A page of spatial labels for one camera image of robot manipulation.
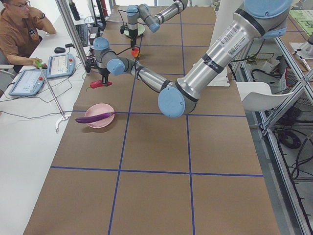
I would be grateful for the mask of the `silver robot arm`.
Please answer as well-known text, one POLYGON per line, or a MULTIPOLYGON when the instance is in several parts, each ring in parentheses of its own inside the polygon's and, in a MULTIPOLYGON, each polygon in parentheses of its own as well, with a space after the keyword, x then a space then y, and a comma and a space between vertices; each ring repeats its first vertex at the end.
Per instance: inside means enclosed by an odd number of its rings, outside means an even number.
POLYGON ((151 14, 149 6, 146 4, 129 5, 126 10, 127 22, 123 23, 123 26, 120 28, 120 33, 123 34, 124 31, 129 33, 131 39, 130 45, 131 48, 134 48, 138 37, 138 19, 143 20, 148 28, 155 33, 163 23, 170 20, 175 15, 180 14, 187 5, 187 0, 175 0, 170 6, 154 16, 151 14))
POLYGON ((233 21, 186 76, 175 82, 123 58, 110 49, 109 41, 93 41, 96 64, 113 75, 129 73, 158 93, 158 107, 167 117, 178 118, 194 110, 202 90, 252 40, 285 34, 291 0, 245 0, 233 14, 233 21))

